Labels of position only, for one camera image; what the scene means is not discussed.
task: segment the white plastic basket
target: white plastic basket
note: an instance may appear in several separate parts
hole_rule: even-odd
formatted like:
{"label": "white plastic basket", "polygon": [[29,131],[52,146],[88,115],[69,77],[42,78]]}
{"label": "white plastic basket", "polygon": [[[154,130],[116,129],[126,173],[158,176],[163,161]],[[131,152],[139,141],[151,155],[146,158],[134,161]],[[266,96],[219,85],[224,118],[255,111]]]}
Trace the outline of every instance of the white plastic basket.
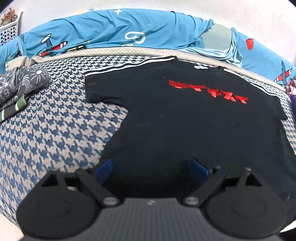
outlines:
{"label": "white plastic basket", "polygon": [[6,24],[0,27],[0,46],[6,44],[17,36],[18,30],[18,21],[20,19],[20,14],[17,16],[17,19],[9,24]]}

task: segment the blue gripper pad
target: blue gripper pad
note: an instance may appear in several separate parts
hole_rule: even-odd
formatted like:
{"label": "blue gripper pad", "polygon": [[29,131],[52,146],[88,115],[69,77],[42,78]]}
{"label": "blue gripper pad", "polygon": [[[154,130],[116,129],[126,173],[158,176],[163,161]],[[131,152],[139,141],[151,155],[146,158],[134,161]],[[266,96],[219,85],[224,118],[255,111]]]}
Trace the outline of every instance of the blue gripper pad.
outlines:
{"label": "blue gripper pad", "polygon": [[195,179],[195,181],[202,185],[204,184],[210,177],[210,172],[204,166],[202,166],[199,162],[194,159],[190,160],[190,174]]}
{"label": "blue gripper pad", "polygon": [[112,160],[109,159],[101,166],[97,167],[94,171],[94,178],[102,184],[113,172],[113,163]]}

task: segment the black t-shirt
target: black t-shirt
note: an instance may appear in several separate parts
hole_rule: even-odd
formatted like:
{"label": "black t-shirt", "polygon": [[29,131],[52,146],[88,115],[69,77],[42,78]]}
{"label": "black t-shirt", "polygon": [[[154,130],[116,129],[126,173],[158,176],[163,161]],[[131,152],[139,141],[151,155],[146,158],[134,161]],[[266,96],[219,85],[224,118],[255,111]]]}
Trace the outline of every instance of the black t-shirt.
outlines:
{"label": "black t-shirt", "polygon": [[105,187],[125,197],[184,196],[197,187],[195,157],[250,167],[294,202],[296,158],[279,98],[223,67],[195,67],[168,56],[85,72],[89,102],[128,110],[101,157],[113,161]]}

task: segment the blue and beige patterned fabric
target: blue and beige patterned fabric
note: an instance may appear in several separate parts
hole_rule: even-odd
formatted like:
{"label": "blue and beige patterned fabric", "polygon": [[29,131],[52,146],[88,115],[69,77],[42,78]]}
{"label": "blue and beige patterned fabric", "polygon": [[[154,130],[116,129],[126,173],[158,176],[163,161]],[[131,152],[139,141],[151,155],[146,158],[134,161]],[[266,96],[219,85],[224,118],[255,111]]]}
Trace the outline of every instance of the blue and beige patterned fabric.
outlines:
{"label": "blue and beige patterned fabric", "polygon": [[[16,224],[18,205],[47,171],[59,168],[73,172],[97,164],[104,145],[126,116],[122,107],[87,103],[82,72],[126,61],[139,63],[147,58],[79,57],[33,65],[46,68],[52,83],[30,96],[24,110],[0,124],[0,213]],[[284,127],[296,152],[289,97],[274,87],[262,84],[262,88],[280,98],[288,116]]]}

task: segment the gray folded clothing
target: gray folded clothing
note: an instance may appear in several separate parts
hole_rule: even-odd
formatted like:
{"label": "gray folded clothing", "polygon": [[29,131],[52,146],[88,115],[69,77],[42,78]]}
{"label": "gray folded clothing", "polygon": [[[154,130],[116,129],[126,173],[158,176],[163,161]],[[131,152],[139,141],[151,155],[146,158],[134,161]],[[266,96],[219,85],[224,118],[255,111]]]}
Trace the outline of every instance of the gray folded clothing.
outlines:
{"label": "gray folded clothing", "polygon": [[5,102],[0,103],[0,110],[3,110],[17,102],[17,100],[40,87],[49,84],[49,75],[43,68],[21,67],[16,70],[17,90]]}
{"label": "gray folded clothing", "polygon": [[17,68],[0,74],[0,104],[9,99],[17,91]]}

